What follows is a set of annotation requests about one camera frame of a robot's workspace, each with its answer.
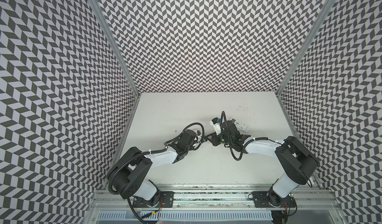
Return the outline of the white remote with display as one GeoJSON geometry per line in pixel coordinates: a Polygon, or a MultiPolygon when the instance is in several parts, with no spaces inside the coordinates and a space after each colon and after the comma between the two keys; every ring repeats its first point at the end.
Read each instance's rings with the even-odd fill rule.
{"type": "Polygon", "coordinates": [[[243,132],[248,132],[249,131],[250,127],[247,124],[245,124],[244,122],[242,122],[240,120],[237,120],[237,119],[235,119],[233,117],[230,120],[235,124],[235,126],[239,130],[241,130],[243,132]]]}

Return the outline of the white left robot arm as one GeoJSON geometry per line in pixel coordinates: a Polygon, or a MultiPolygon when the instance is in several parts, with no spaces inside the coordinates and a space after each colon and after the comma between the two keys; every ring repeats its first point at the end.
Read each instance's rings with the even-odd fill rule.
{"type": "Polygon", "coordinates": [[[148,207],[155,207],[161,199],[160,189],[146,179],[148,172],[165,164],[174,164],[182,159],[195,145],[200,145],[204,131],[183,130],[178,136],[164,143],[159,150],[142,151],[130,148],[107,174],[108,191],[123,199],[131,197],[142,200],[148,207]]]}

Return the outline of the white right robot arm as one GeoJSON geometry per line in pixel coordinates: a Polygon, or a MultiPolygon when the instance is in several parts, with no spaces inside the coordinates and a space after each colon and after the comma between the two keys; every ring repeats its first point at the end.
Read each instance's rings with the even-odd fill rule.
{"type": "Polygon", "coordinates": [[[234,121],[222,121],[217,117],[210,121],[210,125],[214,128],[210,134],[211,143],[228,147],[234,160],[240,161],[245,154],[261,154],[280,162],[284,174],[266,194],[272,207],[279,207],[290,199],[290,193],[298,186],[307,184],[319,166],[316,156],[294,136],[288,136],[282,142],[267,137],[252,137],[241,134],[234,121]]]}

